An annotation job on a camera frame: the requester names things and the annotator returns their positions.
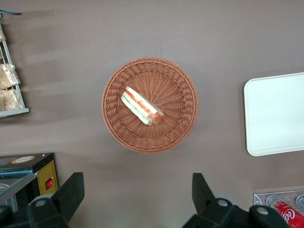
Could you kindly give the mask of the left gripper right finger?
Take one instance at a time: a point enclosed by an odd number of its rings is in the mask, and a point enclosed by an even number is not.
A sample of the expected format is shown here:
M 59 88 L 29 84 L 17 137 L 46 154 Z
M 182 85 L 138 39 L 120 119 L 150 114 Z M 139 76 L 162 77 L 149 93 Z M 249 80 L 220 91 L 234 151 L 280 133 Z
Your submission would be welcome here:
M 196 209 L 185 228 L 248 228 L 248 213 L 230 200 L 215 197 L 201 173 L 192 176 L 192 200 Z

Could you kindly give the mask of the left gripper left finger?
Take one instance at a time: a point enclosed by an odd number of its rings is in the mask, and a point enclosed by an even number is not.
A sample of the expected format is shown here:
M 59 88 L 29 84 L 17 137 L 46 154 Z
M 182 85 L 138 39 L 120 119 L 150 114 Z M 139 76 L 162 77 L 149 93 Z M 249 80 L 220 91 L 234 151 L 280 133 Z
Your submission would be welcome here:
M 51 197 L 39 197 L 27 208 L 31 228 L 67 228 L 85 196 L 84 175 L 73 173 Z

